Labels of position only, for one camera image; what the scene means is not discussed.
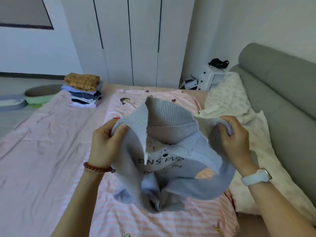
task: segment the stack of folded clothes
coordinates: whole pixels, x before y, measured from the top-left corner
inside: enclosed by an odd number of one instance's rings
[[[90,108],[100,104],[103,83],[99,76],[70,73],[65,76],[65,83],[61,89],[71,94],[72,104],[69,105]]]

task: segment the yellow plaid fabric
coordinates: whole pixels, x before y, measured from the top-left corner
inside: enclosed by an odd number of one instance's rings
[[[65,83],[79,91],[96,91],[97,85],[100,83],[100,77],[97,75],[70,73],[65,76]]]

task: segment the woman's left hand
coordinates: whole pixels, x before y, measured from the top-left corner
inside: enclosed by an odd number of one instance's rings
[[[110,137],[111,130],[117,121],[117,119],[110,120],[93,132],[88,160],[90,165],[107,168],[113,163],[128,129],[126,124],[121,124]]]

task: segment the white smartwatch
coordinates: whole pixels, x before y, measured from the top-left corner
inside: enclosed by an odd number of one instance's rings
[[[272,176],[265,168],[259,169],[255,174],[241,178],[241,181],[244,183],[245,186],[256,184],[259,182],[268,182],[269,180],[272,180]]]

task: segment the finger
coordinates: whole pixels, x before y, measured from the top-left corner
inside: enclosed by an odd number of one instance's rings
[[[117,121],[118,119],[112,119],[105,123],[103,126],[99,127],[97,130],[102,131],[107,136],[109,136],[113,126],[115,125],[115,123],[117,123]]]
[[[241,124],[235,116],[221,116],[220,118],[229,123],[234,134],[239,130],[243,129],[243,127],[241,126]]]
[[[229,139],[229,135],[227,133],[227,129],[223,124],[217,125],[219,135],[221,136],[222,143],[227,142]]]
[[[128,126],[126,124],[120,124],[115,130],[114,135],[111,137],[111,141],[115,142],[116,144],[121,144],[127,130]]]

